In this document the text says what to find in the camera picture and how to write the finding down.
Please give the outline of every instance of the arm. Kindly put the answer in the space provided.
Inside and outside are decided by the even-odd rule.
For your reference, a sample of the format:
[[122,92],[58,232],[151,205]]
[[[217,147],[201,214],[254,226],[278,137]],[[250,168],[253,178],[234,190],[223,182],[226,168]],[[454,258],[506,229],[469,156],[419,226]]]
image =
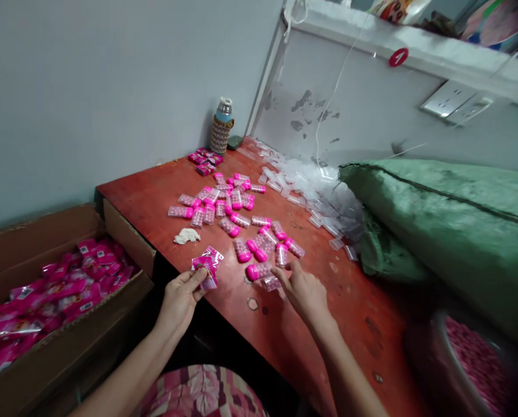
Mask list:
[[332,395],[340,417],[388,416],[363,371],[353,358],[326,302],[326,289],[297,261],[286,265],[292,276],[278,268],[272,273],[280,280],[293,308],[311,332],[328,371]]
[[188,329],[206,276],[206,269],[187,271],[169,282],[153,330],[70,417],[127,416],[135,410]]

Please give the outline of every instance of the white wall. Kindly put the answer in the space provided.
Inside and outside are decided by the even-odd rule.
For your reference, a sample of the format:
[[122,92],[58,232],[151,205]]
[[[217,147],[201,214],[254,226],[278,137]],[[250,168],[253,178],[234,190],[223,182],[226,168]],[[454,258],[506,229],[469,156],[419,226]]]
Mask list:
[[0,0],[0,226],[243,134],[282,0]]
[[[287,155],[314,158],[319,104],[332,94],[347,52],[341,44],[292,31],[282,77],[279,82],[274,77],[270,94],[267,88],[253,134]],[[418,110],[443,81],[352,51],[330,115],[321,123],[319,159],[337,166],[386,158],[393,154],[392,142],[405,141],[404,149],[426,143],[408,153],[410,158],[518,170],[518,107],[498,99],[465,128],[447,126]],[[310,98],[297,107],[307,91]]]

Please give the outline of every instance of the wooden table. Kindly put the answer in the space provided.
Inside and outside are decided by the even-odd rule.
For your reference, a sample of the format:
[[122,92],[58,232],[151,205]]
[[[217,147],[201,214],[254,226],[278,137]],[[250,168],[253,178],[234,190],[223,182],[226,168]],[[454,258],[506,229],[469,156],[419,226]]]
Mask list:
[[[227,152],[218,171],[226,178],[234,172],[246,174],[256,182],[264,165],[258,153],[256,144],[246,139],[237,151]],[[206,185],[215,185],[212,175],[201,177],[195,165],[182,158],[97,189],[178,271],[188,270],[191,259],[208,245],[222,253],[219,286],[206,299],[322,415],[336,415],[326,368],[308,329],[281,290],[266,292],[260,285],[244,281],[247,264],[237,262],[232,239],[218,226],[218,220],[199,231],[201,242],[173,243],[174,236],[189,227],[189,220],[167,217],[168,207],[179,205],[181,194],[195,195]],[[256,195],[251,212],[240,212],[279,220],[288,236],[306,250],[303,268],[326,287],[330,311],[386,410],[392,416],[428,414],[402,346],[405,318],[392,299],[363,275],[357,263],[347,259],[343,249],[330,248],[332,236],[310,224],[305,209],[272,189]],[[254,237],[257,231],[251,226],[242,229],[240,236]],[[257,310],[248,307],[251,299],[258,303]]]

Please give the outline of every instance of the shelf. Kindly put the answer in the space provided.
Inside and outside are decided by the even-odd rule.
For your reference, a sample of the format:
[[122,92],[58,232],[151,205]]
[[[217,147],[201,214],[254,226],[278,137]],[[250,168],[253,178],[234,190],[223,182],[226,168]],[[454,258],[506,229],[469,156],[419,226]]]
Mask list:
[[[294,0],[288,0],[291,10]],[[406,47],[403,65],[452,79],[518,104],[518,58],[489,48],[445,38],[419,28],[394,25],[372,14],[341,5],[309,0],[307,18],[293,29],[389,58]]]

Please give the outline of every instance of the electrical outlet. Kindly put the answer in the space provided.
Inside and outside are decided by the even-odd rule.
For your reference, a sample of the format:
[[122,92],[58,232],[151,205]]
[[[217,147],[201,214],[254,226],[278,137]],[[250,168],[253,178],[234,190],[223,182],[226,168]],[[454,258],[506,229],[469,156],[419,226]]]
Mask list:
[[463,125],[468,120],[478,116],[494,103],[494,99],[488,93],[478,92],[467,100],[459,109],[446,118],[447,123]]
[[445,119],[476,93],[474,88],[449,80],[421,105],[421,110]]

